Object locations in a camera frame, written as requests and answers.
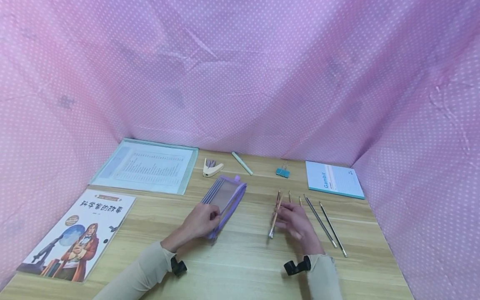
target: blue binder clip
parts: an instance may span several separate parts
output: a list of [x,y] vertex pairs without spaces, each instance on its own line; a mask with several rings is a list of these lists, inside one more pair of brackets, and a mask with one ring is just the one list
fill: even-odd
[[290,176],[290,171],[287,170],[287,165],[283,165],[281,168],[278,168],[275,172],[276,175],[288,178]]

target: binder clip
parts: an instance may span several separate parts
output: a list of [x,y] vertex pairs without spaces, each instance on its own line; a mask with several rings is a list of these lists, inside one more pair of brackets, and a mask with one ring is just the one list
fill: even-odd
[[170,264],[172,266],[172,272],[175,274],[176,277],[180,277],[183,273],[187,271],[187,266],[183,261],[177,262],[175,257],[172,257],[170,260]]
[[288,178],[290,176],[290,171],[287,170],[287,164],[284,164],[281,168],[278,168],[275,174],[281,177]]
[[216,161],[206,159],[204,162],[204,176],[205,177],[212,177],[216,173],[220,172],[223,169],[223,164],[219,164],[216,166]]
[[298,265],[295,265],[293,261],[289,261],[288,263],[284,264],[283,267],[285,268],[288,276],[292,276],[302,271],[310,271],[312,264],[310,263],[310,258],[305,255],[303,257],[303,262],[299,263]]

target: book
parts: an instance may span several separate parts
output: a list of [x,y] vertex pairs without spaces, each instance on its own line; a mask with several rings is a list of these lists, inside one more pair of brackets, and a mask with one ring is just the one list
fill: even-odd
[[309,190],[365,199],[354,169],[312,161],[305,164]]
[[185,194],[198,148],[123,139],[90,184]]
[[85,281],[134,202],[132,196],[86,190],[17,271]]

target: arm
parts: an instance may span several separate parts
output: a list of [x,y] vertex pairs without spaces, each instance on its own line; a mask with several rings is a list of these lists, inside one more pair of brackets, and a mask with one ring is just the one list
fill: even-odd
[[342,300],[333,258],[326,254],[308,255],[312,268],[307,271],[313,300]]
[[139,258],[105,286],[94,298],[137,300],[171,272],[170,260],[186,242],[204,236],[220,223],[218,206],[199,203],[183,224],[162,242],[148,246]]
[[333,258],[325,254],[310,220],[300,205],[282,203],[275,226],[286,229],[299,241],[303,254],[310,258],[307,271],[312,300],[342,300]]

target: stapler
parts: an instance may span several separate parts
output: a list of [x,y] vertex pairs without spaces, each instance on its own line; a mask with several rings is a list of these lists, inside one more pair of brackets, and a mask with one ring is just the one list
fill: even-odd
[[220,172],[223,169],[223,164],[216,165],[216,161],[206,159],[204,162],[204,176],[205,177],[212,177],[216,173]]

